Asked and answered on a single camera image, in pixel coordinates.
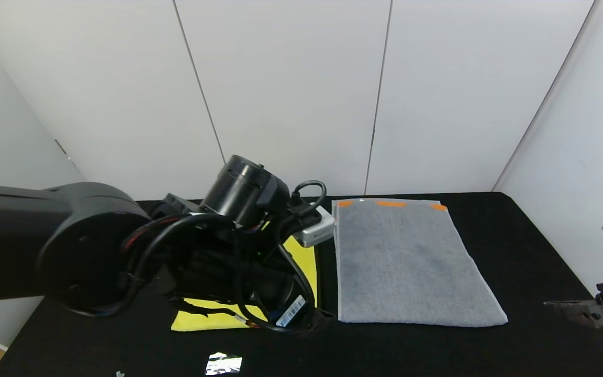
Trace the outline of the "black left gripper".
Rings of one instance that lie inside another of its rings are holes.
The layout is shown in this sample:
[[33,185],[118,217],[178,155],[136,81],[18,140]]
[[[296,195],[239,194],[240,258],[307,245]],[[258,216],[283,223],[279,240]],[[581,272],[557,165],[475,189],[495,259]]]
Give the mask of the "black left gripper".
[[274,332],[299,332],[309,326],[309,333],[322,331],[337,316],[314,308],[315,294],[296,274],[267,274],[253,283],[250,303],[264,316],[254,318],[258,327]]

